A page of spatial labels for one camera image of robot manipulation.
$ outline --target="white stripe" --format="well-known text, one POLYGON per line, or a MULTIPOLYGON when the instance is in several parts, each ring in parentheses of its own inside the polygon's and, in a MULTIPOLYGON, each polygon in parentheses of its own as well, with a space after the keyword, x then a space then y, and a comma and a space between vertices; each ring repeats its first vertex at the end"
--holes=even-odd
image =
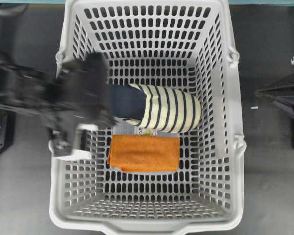
POLYGON ((167 88, 168 95, 169 95, 169 102, 170 102, 170 113, 169 113, 169 120, 167 127, 163 130, 163 132, 168 132, 169 130, 172 129, 172 126, 174 124, 174 119, 175 119, 175 113, 176 113, 176 107, 175 107, 175 98, 174 98, 174 93, 171 88, 167 88))
POLYGON ((186 108, 184 107, 182 91, 178 89, 175 89, 175 91, 177 95, 178 114, 177 114, 177 122, 176 122, 175 128, 171 131, 171 133, 177 133, 181 129, 181 126, 184 120, 184 109, 186 108))
POLYGON ((148 118, 149 118, 151 93, 150 93, 149 89, 147 88, 147 86, 145 86, 145 85, 140 85, 140 86, 142 87, 142 89, 146 95, 146 102, 145 102, 144 116, 143 116, 142 122, 139 125, 139 127, 145 127, 148 123, 148 118))
POLYGON ((199 124, 199 121, 200 121, 200 115, 201 115, 201 106, 200 106, 200 102, 198 100, 197 97, 194 98, 195 100, 195 120, 194 120, 194 124, 192 126, 192 129, 194 129, 195 127, 198 126, 199 124))
POLYGON ((135 120, 135 119, 131 119, 131 120, 127 120, 125 122, 127 122, 128 124, 131 124, 131 125, 136 126, 140 121, 139 120, 135 120))
POLYGON ((167 96, 166 96, 165 89, 163 87, 157 87, 157 88, 159 90, 160 98, 161 98, 161 113, 160 113, 158 127, 156 130, 161 130, 166 124, 168 103, 167 103, 167 96))
POLYGON ((149 86, 149 88, 151 89, 151 92, 153 94, 153 99, 152 99, 151 119, 146 129, 153 129, 156 125, 158 112, 159 112, 159 101, 158 101, 159 96, 155 86, 149 86))
POLYGON ((141 89, 139 89, 138 85, 135 84, 135 83, 132 83, 132 84, 129 84, 129 85, 132 86, 132 87, 134 87, 134 88, 136 88, 136 89, 138 89, 138 90, 141 90, 141 89))
POLYGON ((192 102, 192 97, 191 94, 184 92, 185 94, 185 100, 186 100, 186 108, 187 108, 187 112, 186 112, 186 121, 184 124, 184 128, 181 131, 186 132, 190 129, 191 124, 192 124, 192 119, 193 119, 193 102, 192 102))

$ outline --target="navy blue fabric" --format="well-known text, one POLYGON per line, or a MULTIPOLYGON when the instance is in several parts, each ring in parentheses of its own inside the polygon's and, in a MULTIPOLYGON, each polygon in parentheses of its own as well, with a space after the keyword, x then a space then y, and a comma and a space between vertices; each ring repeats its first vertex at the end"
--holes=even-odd
POLYGON ((131 86, 109 85, 110 108, 113 116, 141 120, 145 112, 146 96, 131 86))

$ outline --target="folded towel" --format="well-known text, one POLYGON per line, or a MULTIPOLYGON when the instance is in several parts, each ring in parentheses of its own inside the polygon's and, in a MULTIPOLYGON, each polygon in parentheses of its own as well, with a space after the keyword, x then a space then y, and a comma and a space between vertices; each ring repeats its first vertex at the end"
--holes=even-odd
POLYGON ((123 172, 177 171, 180 138, 113 135, 108 164, 123 172))

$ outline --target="orange towel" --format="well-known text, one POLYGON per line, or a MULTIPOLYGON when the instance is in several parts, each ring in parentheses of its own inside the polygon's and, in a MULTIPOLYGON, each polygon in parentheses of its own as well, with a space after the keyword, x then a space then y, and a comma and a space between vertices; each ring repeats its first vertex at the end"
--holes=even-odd
POLYGON ((180 138, 114 135, 108 164, 124 172, 177 171, 180 138))

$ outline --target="label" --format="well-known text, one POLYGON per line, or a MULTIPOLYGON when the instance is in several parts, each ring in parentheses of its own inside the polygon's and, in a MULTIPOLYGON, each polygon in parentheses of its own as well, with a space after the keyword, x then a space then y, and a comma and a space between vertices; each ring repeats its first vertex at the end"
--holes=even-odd
POLYGON ((156 136, 157 131, 156 130, 148 130, 142 127, 137 127, 135 126, 135 135, 140 135, 140 136, 156 136))

